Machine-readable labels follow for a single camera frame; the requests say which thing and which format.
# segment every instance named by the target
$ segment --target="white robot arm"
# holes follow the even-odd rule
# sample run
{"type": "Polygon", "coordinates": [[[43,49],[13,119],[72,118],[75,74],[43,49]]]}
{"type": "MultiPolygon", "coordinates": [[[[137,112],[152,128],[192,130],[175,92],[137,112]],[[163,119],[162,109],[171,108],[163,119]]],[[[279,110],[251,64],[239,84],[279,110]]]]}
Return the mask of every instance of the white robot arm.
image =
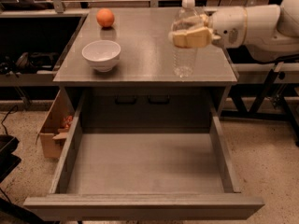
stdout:
{"type": "MultiPolygon", "coordinates": [[[[186,47],[245,45],[261,62],[299,54],[299,0],[283,0],[280,6],[220,7],[209,17],[201,16],[205,26],[185,32],[185,39],[192,41],[186,47]]],[[[177,34],[172,37],[176,45],[177,34]]]]}

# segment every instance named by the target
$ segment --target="speckled floor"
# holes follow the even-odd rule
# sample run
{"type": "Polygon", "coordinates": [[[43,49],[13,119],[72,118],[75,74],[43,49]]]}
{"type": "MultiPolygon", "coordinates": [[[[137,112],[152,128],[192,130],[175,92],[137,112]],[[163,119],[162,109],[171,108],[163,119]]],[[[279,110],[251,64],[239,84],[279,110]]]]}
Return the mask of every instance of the speckled floor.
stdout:
{"type": "MultiPolygon", "coordinates": [[[[0,110],[0,120],[6,112],[0,110]]],[[[20,140],[14,153],[21,158],[21,163],[0,184],[0,187],[12,202],[20,206],[28,196],[42,196],[47,193],[57,164],[57,160],[43,157],[41,144],[37,138],[46,115],[47,108],[39,111],[19,110],[10,114],[5,121],[8,133],[20,140]]],[[[242,192],[245,195],[263,197],[265,206],[246,221],[173,221],[171,223],[299,223],[297,189],[299,187],[299,148],[294,144],[295,136],[290,124],[283,121],[228,118],[222,119],[221,124],[242,192]]],[[[4,133],[3,127],[0,127],[0,133],[4,133]]],[[[0,213],[0,223],[23,224],[2,213],[0,213]]],[[[125,222],[109,222],[109,224],[120,223],[125,222]]]]}

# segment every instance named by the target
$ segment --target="open drawer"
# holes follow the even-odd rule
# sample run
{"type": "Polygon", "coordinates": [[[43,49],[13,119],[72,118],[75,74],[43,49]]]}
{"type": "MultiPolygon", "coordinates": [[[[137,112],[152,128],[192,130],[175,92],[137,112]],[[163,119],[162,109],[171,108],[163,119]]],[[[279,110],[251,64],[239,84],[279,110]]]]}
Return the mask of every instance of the open drawer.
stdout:
{"type": "Polygon", "coordinates": [[[50,194],[24,206],[44,220],[225,220],[263,200],[240,193],[208,88],[89,88],[50,194]]]}

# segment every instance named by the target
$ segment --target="bowl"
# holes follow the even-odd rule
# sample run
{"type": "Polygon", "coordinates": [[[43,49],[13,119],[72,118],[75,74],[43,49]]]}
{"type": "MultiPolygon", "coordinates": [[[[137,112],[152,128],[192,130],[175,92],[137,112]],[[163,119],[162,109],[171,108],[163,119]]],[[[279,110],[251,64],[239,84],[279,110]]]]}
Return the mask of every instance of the bowl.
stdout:
{"type": "Polygon", "coordinates": [[[100,72],[110,71],[119,61],[121,46],[110,40],[93,41],[82,50],[88,64],[100,72]]]}

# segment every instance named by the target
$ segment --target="water bottle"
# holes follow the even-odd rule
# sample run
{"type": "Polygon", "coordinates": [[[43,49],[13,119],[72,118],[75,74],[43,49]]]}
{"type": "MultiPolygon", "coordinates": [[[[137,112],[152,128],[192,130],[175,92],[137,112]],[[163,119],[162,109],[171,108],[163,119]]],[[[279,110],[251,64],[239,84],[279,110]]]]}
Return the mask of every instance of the water bottle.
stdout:
{"type": "MultiPolygon", "coordinates": [[[[171,31],[188,30],[194,25],[200,25],[200,14],[204,13],[199,7],[195,7],[195,0],[182,0],[182,8],[178,11],[171,31]]],[[[188,77],[192,74],[196,62],[198,48],[173,47],[174,72],[179,77],[188,77]]]]}

